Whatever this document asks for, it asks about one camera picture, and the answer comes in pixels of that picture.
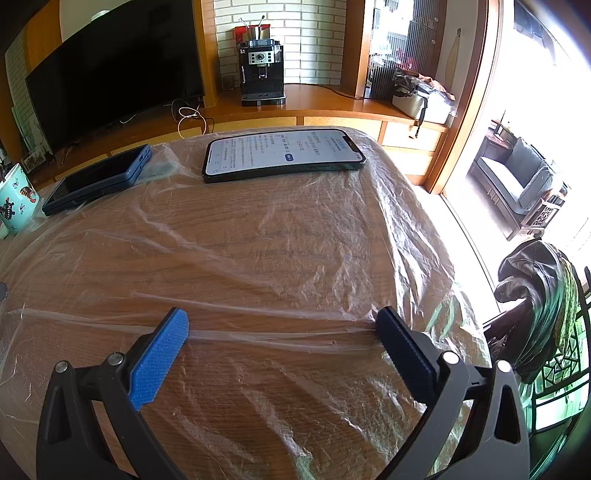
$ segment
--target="black espresso machine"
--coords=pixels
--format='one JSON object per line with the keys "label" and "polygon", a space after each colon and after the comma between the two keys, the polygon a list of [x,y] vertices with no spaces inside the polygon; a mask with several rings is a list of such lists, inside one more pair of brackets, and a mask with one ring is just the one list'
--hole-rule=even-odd
{"label": "black espresso machine", "polygon": [[283,46],[277,40],[261,38],[238,45],[242,106],[285,103],[283,88]]}

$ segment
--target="gray cushion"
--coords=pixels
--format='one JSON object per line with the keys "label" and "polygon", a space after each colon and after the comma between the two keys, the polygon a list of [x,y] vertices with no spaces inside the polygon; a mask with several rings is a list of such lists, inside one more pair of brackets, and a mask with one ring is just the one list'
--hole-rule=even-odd
{"label": "gray cushion", "polygon": [[511,156],[505,162],[505,166],[525,187],[542,166],[543,159],[533,148],[520,138],[515,144]]}
{"label": "gray cushion", "polygon": [[552,188],[554,173],[548,165],[543,165],[523,189],[519,197],[519,204],[530,211],[544,193]]}
{"label": "gray cushion", "polygon": [[519,204],[519,196],[523,192],[523,187],[507,167],[486,157],[480,157],[476,164],[489,178],[509,208],[519,215],[525,215],[526,211]]}

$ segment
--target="white cable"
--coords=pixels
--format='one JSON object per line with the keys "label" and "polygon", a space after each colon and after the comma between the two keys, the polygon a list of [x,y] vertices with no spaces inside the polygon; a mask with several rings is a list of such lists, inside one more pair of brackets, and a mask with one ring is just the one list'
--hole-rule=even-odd
{"label": "white cable", "polygon": [[174,120],[175,122],[177,121],[177,118],[174,116],[174,109],[173,109],[173,108],[174,108],[174,103],[175,103],[177,100],[180,100],[181,102],[184,102],[184,100],[183,100],[182,98],[175,98],[175,99],[173,100],[173,102],[170,104],[170,115],[172,115],[172,116],[173,116],[173,120]]}
{"label": "white cable", "polygon": [[128,120],[126,120],[125,122],[122,122],[121,120],[119,120],[119,123],[125,125],[127,122],[131,122],[134,118],[135,118],[135,115],[133,117],[129,118]]}
{"label": "white cable", "polygon": [[[182,113],[181,110],[191,110],[193,113],[190,113],[188,115],[185,115],[184,113]],[[182,106],[181,108],[178,109],[178,114],[181,116],[181,119],[178,121],[177,132],[178,132],[178,134],[179,134],[179,136],[181,138],[184,139],[183,135],[181,134],[181,123],[186,118],[197,118],[197,117],[201,117],[201,120],[203,120],[203,125],[204,125],[204,131],[203,131],[203,133],[204,134],[207,133],[207,122],[205,121],[205,118],[203,117],[203,115],[199,112],[199,107],[197,107],[195,109],[195,108],[191,108],[189,106]]]}

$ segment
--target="smartphone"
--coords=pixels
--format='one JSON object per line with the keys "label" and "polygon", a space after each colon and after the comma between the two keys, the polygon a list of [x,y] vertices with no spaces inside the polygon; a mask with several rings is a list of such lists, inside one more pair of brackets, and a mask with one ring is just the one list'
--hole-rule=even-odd
{"label": "smartphone", "polygon": [[220,138],[207,146],[206,183],[309,171],[358,170],[365,156],[336,128],[287,130]]}
{"label": "smartphone", "polygon": [[108,193],[131,187],[152,158],[148,144],[121,152],[83,168],[63,179],[43,204],[46,215],[53,215]]}

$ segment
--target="wooden door frame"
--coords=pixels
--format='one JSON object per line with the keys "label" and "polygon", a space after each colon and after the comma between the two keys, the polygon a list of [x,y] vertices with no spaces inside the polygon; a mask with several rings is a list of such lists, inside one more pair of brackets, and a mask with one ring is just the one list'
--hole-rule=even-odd
{"label": "wooden door frame", "polygon": [[478,0],[476,36],[466,83],[454,119],[437,157],[427,172],[424,188],[440,194],[455,168],[470,133],[474,129],[490,88],[498,61],[503,27],[503,2],[513,0]]}

